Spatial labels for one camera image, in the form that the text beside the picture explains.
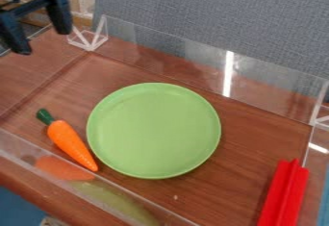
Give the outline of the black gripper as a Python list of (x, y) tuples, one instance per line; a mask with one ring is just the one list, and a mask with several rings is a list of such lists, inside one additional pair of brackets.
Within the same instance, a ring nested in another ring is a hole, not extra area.
[(70, 35), (72, 32), (70, 0), (0, 0), (0, 38), (20, 55), (30, 55), (32, 49), (16, 15), (24, 15), (42, 8), (47, 8), (56, 33)]

